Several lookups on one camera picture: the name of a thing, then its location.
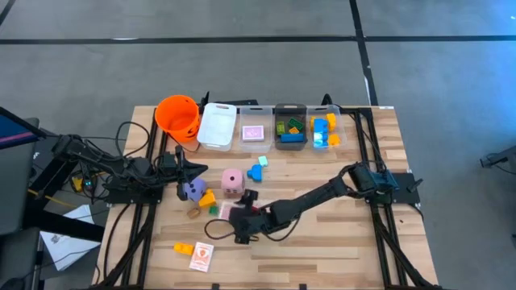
gray floor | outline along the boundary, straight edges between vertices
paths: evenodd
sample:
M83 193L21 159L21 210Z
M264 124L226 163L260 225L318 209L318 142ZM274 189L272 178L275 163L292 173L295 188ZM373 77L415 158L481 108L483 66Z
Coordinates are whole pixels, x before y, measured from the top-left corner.
M516 35L512 0L357 2L369 36ZM353 34L345 0L17 0L0 27L0 39ZM516 43L367 48L378 101L396 107L410 166L425 180L422 207L439 282L514 288L516 179L480 168L478 159L516 145ZM1 106L60 133L112 136L133 106L175 93L199 100L207 90L213 100L317 104L330 93L340 104L368 104L353 42L0 46ZM100 145L113 150L111 142ZM47 270L55 278L46 288L86 287L97 254L59 275Z

wooden table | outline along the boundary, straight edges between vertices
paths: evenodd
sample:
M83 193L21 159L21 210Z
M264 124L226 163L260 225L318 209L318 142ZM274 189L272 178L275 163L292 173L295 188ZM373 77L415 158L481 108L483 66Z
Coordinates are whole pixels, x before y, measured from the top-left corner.
M137 106L132 121L150 129L153 109L153 106ZM406 172L409 165L395 111L380 107L373 107L372 111L383 159L393 172ZM355 123L348 116L342 118L347 135L347 144L342 149L321 153L314 152L309 144L303 151L277 151L272 147L266 154L268 167L264 170L263 183L247 180L247 187L259 191L261 200L295 198L326 183L344 165L359 161L360 147ZM196 153L186 153L188 160L209 166L201 178L214 190L218 201L223 199L220 188L223 170L240 168L247 171L257 164L260 155L239 151L237 130L229 152L207 151L201 147ZM158 130L154 156L159 149L160 136ZM139 147L145 138L141 129L132 126L126 151ZM167 150L173 151L175 146L170 139ZM369 143L368 150L369 156L372 156ZM137 154L144 156L144 150ZM175 186L171 184L166 188L163 201L157 207L145 288L210 288L212 283L219 283L222 289L298 288L299 284L325 289L383 288L371 212L362 200L342 197L305 212L297 229L283 242L272 242L262 237L251 245L236 245L232 236L219 241L208 239L203 227L213 216L204 210L200 217L190 220L186 211L194 204L179 201ZM104 241L122 207L116 205L110 210ZM393 211L402 249L423 277L437 283L421 217L408 205L393 205ZM133 213L134 206L131 206L114 232L108 259L109 270L127 249ZM222 230L225 233L231 231L228 228L220 230L220 233ZM284 234L285 231L282 231L273 236L281 237ZM175 242L215 245L209 272L190 270L190 257L176 253L173 250ZM98 258L101 269L105 249L104 242ZM390 250L388 256L392 281L397 283ZM133 261L132 283L136 282L138 266L139 253Z

orange bucket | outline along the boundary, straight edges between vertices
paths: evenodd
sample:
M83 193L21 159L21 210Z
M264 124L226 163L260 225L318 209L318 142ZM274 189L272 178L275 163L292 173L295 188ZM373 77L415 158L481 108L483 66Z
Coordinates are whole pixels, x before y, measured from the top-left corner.
M167 97L156 108L156 123L176 141L191 141L197 136L201 125L199 107L191 97Z

